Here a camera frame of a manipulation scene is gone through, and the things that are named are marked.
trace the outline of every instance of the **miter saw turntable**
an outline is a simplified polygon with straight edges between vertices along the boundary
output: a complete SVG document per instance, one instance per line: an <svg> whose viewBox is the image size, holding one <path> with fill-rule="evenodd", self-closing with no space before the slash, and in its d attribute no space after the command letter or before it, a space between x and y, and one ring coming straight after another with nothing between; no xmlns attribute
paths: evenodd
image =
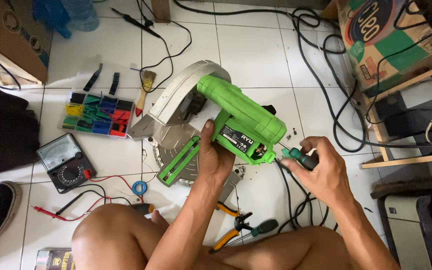
<svg viewBox="0 0 432 270"><path fill-rule="evenodd" d="M221 66L201 60L168 85L128 135L153 145L159 181L168 187L173 183L191 187L198 174L200 131L208 119L214 121L213 141L249 165L271 163L276 156L273 146L287 129L270 111L274 108L262 107L232 85ZM229 196L245 170L244 166L233 168L222 195Z"/></svg>

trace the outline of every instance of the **green miter saw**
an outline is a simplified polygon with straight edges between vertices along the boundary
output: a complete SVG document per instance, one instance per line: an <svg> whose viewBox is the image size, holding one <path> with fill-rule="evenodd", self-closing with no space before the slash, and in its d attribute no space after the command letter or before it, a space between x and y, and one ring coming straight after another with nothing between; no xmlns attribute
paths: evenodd
<svg viewBox="0 0 432 270"><path fill-rule="evenodd" d="M160 132L161 128L181 126L184 129L186 126L200 132L206 120L212 119L215 124L213 141L250 165L271 163L276 156L273 146L287 131L283 121L244 95L241 89L231 84L228 72L209 60L196 62L183 70L168 85L148 115L154 119L153 138L159 144L165 148L168 144L164 141L168 140L174 144L171 148L185 144L157 174L157 178L168 187L194 160L199 151L199 137L195 136L198 132L179 129Z"/></svg>

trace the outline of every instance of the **pliers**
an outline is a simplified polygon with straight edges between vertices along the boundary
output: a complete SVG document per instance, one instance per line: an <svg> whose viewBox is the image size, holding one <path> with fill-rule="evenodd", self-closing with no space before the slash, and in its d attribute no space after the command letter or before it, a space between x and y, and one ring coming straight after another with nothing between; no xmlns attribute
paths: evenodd
<svg viewBox="0 0 432 270"><path fill-rule="evenodd" d="M240 231L243 229L252 230L253 228L249 223L244 223L244 221L249 218L253 213L249 212L247 214L241 214L239 209L237 211L224 205L224 203L218 201L217 206L219 209L224 211L226 214L234 217L234 229L228 231L219 241L213 245L213 248L209 250L209 254L213 254L223 248L231 239L240 235Z"/></svg>

